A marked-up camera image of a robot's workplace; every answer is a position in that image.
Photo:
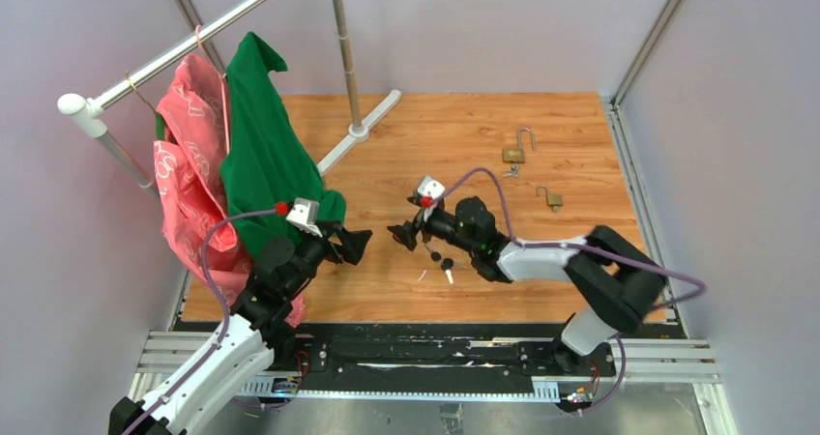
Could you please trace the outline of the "black-headed key bunch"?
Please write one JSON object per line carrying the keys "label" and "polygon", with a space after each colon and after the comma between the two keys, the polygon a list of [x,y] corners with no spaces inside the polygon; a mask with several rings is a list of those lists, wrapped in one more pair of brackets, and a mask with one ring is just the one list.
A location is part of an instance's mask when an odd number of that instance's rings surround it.
{"label": "black-headed key bunch", "polygon": [[458,258],[449,248],[440,247],[434,243],[425,243],[424,248],[430,260],[435,263],[438,269],[443,273],[447,282],[450,285],[454,285],[454,272],[465,269],[467,267],[466,263]]}

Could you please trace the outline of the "large brass padlock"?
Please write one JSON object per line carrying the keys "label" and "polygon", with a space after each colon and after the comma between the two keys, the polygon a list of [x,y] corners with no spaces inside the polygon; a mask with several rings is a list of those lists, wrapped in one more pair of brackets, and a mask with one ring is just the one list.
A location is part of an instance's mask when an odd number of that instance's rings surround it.
{"label": "large brass padlock", "polygon": [[537,150],[537,139],[530,128],[521,128],[516,133],[516,145],[504,147],[502,149],[502,162],[507,164],[523,164],[526,162],[525,148],[523,146],[522,135],[526,133],[530,138],[530,146],[533,151]]}

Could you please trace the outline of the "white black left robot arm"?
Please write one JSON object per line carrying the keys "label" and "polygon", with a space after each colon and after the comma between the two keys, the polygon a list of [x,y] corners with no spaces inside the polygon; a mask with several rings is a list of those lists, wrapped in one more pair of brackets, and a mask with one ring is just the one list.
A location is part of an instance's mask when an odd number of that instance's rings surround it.
{"label": "white black left robot arm", "polygon": [[261,371],[288,368],[297,348],[286,321],[293,301],[323,262],[358,265],[371,236],[338,221],[319,221],[299,242],[286,236],[266,242],[215,332],[152,391],[117,402],[109,433],[197,434]]}

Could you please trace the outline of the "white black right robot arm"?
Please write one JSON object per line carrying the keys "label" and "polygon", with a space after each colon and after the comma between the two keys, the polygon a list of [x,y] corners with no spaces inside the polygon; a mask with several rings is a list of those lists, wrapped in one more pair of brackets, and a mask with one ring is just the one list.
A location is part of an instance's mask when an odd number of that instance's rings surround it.
{"label": "white black right robot arm", "polygon": [[654,309],[667,282],[657,266],[614,229],[596,226],[588,235],[557,242],[517,242],[501,232],[495,216],[477,196],[460,200],[449,213],[415,196],[420,210],[392,225],[394,239],[409,250],[419,240],[439,239],[465,251],[471,266],[488,281],[559,280],[571,283],[586,301],[553,341],[552,360],[573,375],[591,353],[616,334],[631,334]]}

